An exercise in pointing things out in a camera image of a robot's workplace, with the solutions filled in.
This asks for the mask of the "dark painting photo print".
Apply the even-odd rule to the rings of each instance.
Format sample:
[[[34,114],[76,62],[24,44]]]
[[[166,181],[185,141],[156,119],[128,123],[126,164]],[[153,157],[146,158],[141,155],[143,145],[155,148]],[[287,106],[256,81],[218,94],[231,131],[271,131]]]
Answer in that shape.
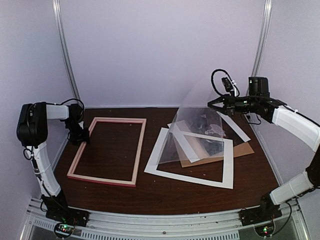
[[[222,127],[225,132],[223,139],[230,139],[233,141],[233,148],[242,143],[249,142],[249,136],[227,115],[219,113],[222,119]]]

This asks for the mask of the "clear acrylic sheet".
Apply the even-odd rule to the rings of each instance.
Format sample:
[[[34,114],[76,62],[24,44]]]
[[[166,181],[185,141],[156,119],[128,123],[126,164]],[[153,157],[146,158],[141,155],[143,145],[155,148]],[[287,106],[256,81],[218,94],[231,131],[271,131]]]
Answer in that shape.
[[[216,97],[210,82],[200,80],[183,99],[169,126],[158,164],[196,163],[224,156],[222,118],[208,107]]]

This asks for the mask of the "light wood picture frame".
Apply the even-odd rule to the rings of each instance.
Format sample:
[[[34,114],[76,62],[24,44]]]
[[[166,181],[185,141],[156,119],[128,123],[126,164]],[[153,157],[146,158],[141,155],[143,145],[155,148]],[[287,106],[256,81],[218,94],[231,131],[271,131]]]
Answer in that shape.
[[[94,117],[90,144],[81,143],[67,177],[135,187],[146,123],[145,118]]]

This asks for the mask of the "white mat board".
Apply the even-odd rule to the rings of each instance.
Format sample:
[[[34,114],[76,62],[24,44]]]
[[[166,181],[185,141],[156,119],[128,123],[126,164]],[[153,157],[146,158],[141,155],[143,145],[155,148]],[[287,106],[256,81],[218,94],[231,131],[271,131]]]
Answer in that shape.
[[[157,137],[157,140],[154,144],[151,155],[144,169],[145,173],[168,178],[168,179],[173,179],[173,180],[178,180],[178,181],[183,181],[183,182],[188,182],[193,184],[199,184],[199,185],[205,185],[210,187],[216,187],[216,188],[232,189],[234,187],[234,151],[233,151],[233,141],[231,139],[201,135],[201,134],[196,134],[191,132],[185,133],[186,135],[189,135],[192,137],[223,142],[223,146],[224,146],[223,173],[222,173],[221,182],[158,170],[157,167],[158,167],[159,159],[160,159],[162,150],[165,146],[165,141],[169,136],[169,131],[170,130],[168,128],[162,127],[160,129],[159,135]]]

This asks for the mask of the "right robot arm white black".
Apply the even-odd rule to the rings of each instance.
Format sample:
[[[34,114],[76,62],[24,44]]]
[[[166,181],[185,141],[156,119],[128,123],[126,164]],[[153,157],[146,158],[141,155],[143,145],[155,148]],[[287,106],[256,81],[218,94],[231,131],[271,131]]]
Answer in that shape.
[[[268,220],[279,205],[320,187],[320,125],[318,123],[303,116],[286,103],[266,96],[223,95],[209,101],[207,106],[228,116],[233,116],[235,113],[256,114],[299,139],[314,153],[313,159],[302,173],[261,198],[261,206],[256,210],[259,220]]]

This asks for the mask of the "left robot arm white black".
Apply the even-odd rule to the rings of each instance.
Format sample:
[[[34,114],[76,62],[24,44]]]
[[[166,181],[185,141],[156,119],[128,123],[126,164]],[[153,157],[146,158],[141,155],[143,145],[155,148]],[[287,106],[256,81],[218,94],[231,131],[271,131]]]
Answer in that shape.
[[[48,151],[47,138],[49,135],[48,121],[59,120],[65,124],[68,130],[68,140],[80,146],[90,142],[90,131],[83,121],[85,106],[79,99],[68,99],[60,104],[49,102],[36,102],[24,104],[21,108],[16,135],[24,147],[25,159],[31,161],[34,174],[40,185],[43,201],[52,200],[56,203],[52,213],[61,222],[67,222],[72,218],[72,211],[64,205],[66,200],[51,166]]]

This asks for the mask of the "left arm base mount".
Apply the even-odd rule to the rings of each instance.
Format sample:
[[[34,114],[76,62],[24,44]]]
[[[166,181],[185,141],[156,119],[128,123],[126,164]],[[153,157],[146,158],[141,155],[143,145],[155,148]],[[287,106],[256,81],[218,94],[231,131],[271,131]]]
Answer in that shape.
[[[86,227],[89,212],[86,210],[70,208],[64,198],[42,197],[46,210],[46,218],[71,226]]]

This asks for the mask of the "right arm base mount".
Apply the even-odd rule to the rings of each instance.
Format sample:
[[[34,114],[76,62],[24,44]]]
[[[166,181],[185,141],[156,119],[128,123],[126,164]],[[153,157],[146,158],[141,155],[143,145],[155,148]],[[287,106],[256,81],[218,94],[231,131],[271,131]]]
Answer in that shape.
[[[255,225],[271,221],[282,216],[279,205],[275,205],[269,196],[263,196],[260,205],[253,208],[243,208],[239,212],[243,226]]]

